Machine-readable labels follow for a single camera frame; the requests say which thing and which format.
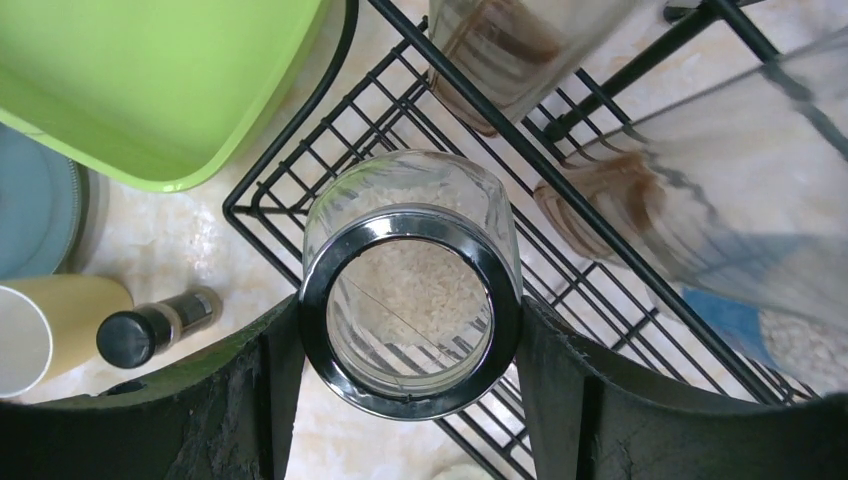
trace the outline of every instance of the bottle label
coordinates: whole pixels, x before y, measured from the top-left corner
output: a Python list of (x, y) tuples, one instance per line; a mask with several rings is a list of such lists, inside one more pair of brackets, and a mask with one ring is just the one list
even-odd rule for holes
[(780, 369), (763, 341), (758, 309), (686, 287), (681, 297), (731, 348), (769, 368)]

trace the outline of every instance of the cup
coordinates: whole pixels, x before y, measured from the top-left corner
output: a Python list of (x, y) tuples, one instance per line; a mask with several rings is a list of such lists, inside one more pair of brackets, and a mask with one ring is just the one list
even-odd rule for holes
[(101, 277), (0, 283), (0, 398), (20, 395), (96, 355), (100, 322), (130, 308), (129, 292)]

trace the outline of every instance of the marble countertop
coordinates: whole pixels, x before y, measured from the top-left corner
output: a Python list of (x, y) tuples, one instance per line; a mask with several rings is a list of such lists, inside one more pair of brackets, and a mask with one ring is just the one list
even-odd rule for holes
[[(305, 128), (313, 127), (399, 39), (392, 27), (363, 3), (351, 54)], [(415, 21), (426, 14), (426, 0), (396, 3)], [(781, 50), (787, 51), (842, 26), (842, 20), (848, 19), (848, 8), (841, 3), (766, 0), (746, 11)], [(19, 400), (40, 402), (102, 392), (231, 334), (294, 293), (294, 288), (224, 221), (221, 203), (311, 93), (335, 49), (343, 14), (343, 2), (333, 2), (304, 71), (270, 126), (242, 158), (206, 184), (183, 193), (157, 195), (106, 178), (95, 179), (94, 215), (72, 268), (118, 279), (136, 303), (171, 296), (189, 285), (210, 286), (224, 300), (221, 320), (143, 368), (123, 371), (92, 358)], [(603, 81), (667, 28), (659, 20), (658, 9), (646, 10), (585, 62), (587, 71)], [(755, 57), (741, 41), (726, 26), (716, 24), (617, 100), (638, 118), (754, 65)], [(573, 79), (564, 85), (577, 92), (576, 98), (582, 98)], [(604, 114), (597, 120), (602, 127), (615, 126)], [(588, 140), (590, 133), (577, 135)], [(291, 148), (288, 145), (281, 155)], [(288, 478), (424, 480), (448, 466), (471, 462), (432, 422), (391, 422), (362, 413), (338, 399), (311, 369), (305, 370)]]

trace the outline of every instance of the silver jar lid rim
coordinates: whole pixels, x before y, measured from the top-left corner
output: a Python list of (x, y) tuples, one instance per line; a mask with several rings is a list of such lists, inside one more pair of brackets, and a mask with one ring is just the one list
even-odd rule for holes
[[(327, 328), (330, 293), (342, 270), (368, 249), (404, 239), (432, 242), (462, 258), (483, 284), (492, 315), (492, 334), (477, 365), (444, 391), (419, 396), (389, 395), (358, 380), (334, 351)], [(512, 361), (521, 327), (520, 299), (513, 282), (509, 263), (486, 232), (468, 218), (429, 204), (378, 208), (330, 237), (307, 268), (298, 313), (304, 350), (330, 389), (358, 408), (397, 420), (442, 417), (483, 396)]]

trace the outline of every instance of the spice bottle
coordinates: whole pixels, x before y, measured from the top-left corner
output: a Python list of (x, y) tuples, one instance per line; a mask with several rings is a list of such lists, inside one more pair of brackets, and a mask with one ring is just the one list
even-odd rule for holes
[(119, 368), (137, 368), (221, 316), (218, 295), (206, 287), (131, 311), (115, 312), (97, 330), (97, 350)]

